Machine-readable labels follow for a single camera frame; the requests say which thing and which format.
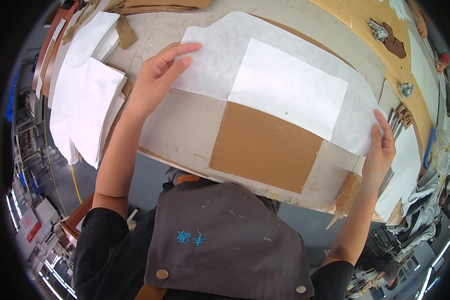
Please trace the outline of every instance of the yellow board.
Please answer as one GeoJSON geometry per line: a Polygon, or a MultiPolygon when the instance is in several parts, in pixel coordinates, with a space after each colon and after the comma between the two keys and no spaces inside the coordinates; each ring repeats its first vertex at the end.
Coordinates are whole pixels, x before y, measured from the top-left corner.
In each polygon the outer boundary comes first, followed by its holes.
{"type": "Polygon", "coordinates": [[[388,3],[388,0],[310,0],[311,3],[337,18],[359,36],[382,60],[387,67],[386,79],[390,82],[395,93],[412,112],[418,132],[417,140],[423,149],[427,148],[432,120],[425,104],[420,88],[412,74],[410,38],[405,20],[398,19],[396,12],[388,3]],[[403,59],[396,57],[387,50],[382,42],[377,42],[369,27],[369,19],[372,18],[378,24],[387,23],[393,30],[393,35],[399,39],[405,48],[407,56],[403,59]],[[397,91],[398,84],[409,82],[414,85],[414,92],[409,99],[403,97],[397,91]]]}

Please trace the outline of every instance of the apron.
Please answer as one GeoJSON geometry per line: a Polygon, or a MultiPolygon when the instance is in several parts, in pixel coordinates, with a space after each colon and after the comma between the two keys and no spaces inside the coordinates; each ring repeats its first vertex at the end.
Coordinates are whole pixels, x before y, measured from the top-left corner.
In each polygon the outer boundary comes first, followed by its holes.
{"type": "Polygon", "coordinates": [[[257,300],[314,295],[300,234],[233,184],[160,194],[144,284],[159,298],[161,289],[257,300]]]}

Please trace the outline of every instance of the apron snap button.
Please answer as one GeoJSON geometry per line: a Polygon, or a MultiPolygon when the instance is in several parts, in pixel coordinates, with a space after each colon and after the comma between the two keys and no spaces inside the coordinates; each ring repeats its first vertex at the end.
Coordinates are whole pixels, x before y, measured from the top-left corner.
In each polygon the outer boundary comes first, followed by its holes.
{"type": "Polygon", "coordinates": [[[160,269],[157,271],[157,277],[158,279],[167,279],[168,278],[168,271],[165,269],[160,269]]]}
{"type": "Polygon", "coordinates": [[[307,290],[307,288],[304,287],[303,285],[299,285],[299,286],[297,286],[296,289],[295,289],[295,291],[296,291],[298,294],[303,294],[303,293],[305,293],[306,290],[307,290]]]}

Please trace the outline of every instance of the crumpled foil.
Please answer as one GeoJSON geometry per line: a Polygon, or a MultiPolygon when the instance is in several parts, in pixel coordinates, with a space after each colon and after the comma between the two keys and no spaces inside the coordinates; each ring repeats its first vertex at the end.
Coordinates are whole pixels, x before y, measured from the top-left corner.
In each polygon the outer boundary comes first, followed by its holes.
{"type": "Polygon", "coordinates": [[[398,85],[398,91],[405,97],[410,98],[410,95],[413,93],[413,84],[409,82],[405,82],[398,85]]]}
{"type": "Polygon", "coordinates": [[[377,42],[383,42],[388,37],[388,32],[385,28],[378,25],[372,19],[368,21],[368,26],[372,27],[372,34],[377,42]]]}

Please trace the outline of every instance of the floor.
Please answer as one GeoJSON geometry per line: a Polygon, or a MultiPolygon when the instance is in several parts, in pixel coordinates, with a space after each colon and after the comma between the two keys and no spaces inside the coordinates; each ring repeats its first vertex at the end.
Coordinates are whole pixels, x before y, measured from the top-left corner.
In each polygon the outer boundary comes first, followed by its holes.
{"type": "MultiPolygon", "coordinates": [[[[72,169],[55,147],[53,137],[48,130],[49,119],[50,110],[47,108],[45,129],[54,181],[49,180],[42,187],[42,191],[55,202],[62,213],[69,216],[80,205],[77,190],[81,200],[86,199],[94,192],[98,171],[85,161],[73,165],[73,174],[77,186],[77,189],[75,189],[72,169]]],[[[45,145],[42,150],[47,156],[45,145]]],[[[162,184],[166,182],[165,171],[167,169],[168,165],[137,154],[135,172],[128,195],[130,205],[138,207],[142,212],[154,208],[158,195],[162,192],[162,184]]],[[[338,230],[345,220],[345,218],[339,219],[330,229],[325,230],[333,218],[332,214],[296,207],[287,203],[281,205],[278,216],[302,236],[307,247],[308,261],[312,268],[318,267],[323,261],[325,258],[324,248],[332,246],[338,230]]],[[[370,228],[374,229],[378,226],[378,223],[372,223],[370,228]]]]}

